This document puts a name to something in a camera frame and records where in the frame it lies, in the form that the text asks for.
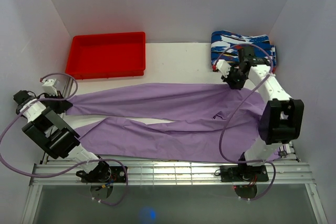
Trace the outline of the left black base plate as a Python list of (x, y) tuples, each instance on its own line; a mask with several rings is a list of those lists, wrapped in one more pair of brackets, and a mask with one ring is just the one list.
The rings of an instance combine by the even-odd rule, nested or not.
[(89, 173), (84, 170), (76, 172), (76, 176), (81, 179), (82, 183), (125, 183), (126, 173), (121, 166), (96, 167)]

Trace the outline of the red plastic tray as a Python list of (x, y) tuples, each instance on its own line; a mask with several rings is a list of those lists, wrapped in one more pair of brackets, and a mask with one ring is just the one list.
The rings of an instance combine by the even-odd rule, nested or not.
[(145, 46), (143, 31), (74, 36), (65, 73), (77, 80), (143, 76)]

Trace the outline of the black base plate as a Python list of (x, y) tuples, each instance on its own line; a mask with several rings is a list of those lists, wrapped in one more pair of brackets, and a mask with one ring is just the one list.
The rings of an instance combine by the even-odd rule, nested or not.
[(268, 182), (269, 177), (265, 165), (221, 166), (219, 169), (221, 182)]
[(76, 176), (81, 179), (82, 183), (125, 183), (126, 173), (121, 166), (96, 167), (89, 173), (84, 170), (76, 172)]

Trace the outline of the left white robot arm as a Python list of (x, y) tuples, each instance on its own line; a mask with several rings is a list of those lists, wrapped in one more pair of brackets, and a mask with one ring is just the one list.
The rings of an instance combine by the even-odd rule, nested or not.
[(68, 158), (78, 164), (81, 170), (76, 175), (83, 182), (109, 181), (112, 178), (109, 164), (87, 151), (80, 144), (79, 134), (60, 116), (73, 104), (64, 100), (60, 92), (45, 97), (52, 100), (39, 101), (39, 96), (27, 90), (20, 90), (13, 96), (17, 103), (16, 113), (27, 119), (22, 131), (52, 158)]

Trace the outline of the purple trousers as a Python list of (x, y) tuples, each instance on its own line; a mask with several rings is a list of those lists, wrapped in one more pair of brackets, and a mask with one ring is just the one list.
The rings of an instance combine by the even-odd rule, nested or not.
[(67, 115), (101, 115), (76, 129), (99, 155), (222, 163), (258, 136), (265, 103), (226, 84), (147, 83), (76, 95)]

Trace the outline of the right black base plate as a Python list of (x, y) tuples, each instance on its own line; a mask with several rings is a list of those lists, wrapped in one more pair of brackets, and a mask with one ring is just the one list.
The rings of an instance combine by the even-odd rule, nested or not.
[(221, 182), (268, 182), (269, 177), (265, 165), (221, 166), (219, 169)]

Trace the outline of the blue patterned folded trousers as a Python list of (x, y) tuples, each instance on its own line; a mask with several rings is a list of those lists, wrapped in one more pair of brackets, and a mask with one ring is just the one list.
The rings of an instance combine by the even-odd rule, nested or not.
[(214, 65), (217, 58), (226, 51), (221, 59), (226, 60), (230, 65), (237, 65), (238, 50), (242, 46), (237, 44), (254, 44), (262, 48), (273, 59), (274, 68), (277, 64), (276, 47), (269, 41), (267, 35), (245, 36), (231, 31), (219, 30), (211, 35), (211, 64)]

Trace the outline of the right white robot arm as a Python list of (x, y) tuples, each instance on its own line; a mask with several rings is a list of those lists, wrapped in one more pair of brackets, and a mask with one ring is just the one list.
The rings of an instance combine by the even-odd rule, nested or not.
[(266, 54), (257, 57), (254, 44), (238, 45), (238, 63), (217, 58), (213, 68), (222, 74), (222, 81), (231, 89), (240, 90), (246, 80), (255, 85), (266, 106), (258, 122), (258, 137), (232, 166), (221, 166), (222, 182), (256, 182), (269, 180), (265, 163), (281, 146), (300, 135), (304, 103), (293, 99), (279, 84), (273, 74), (273, 59)]

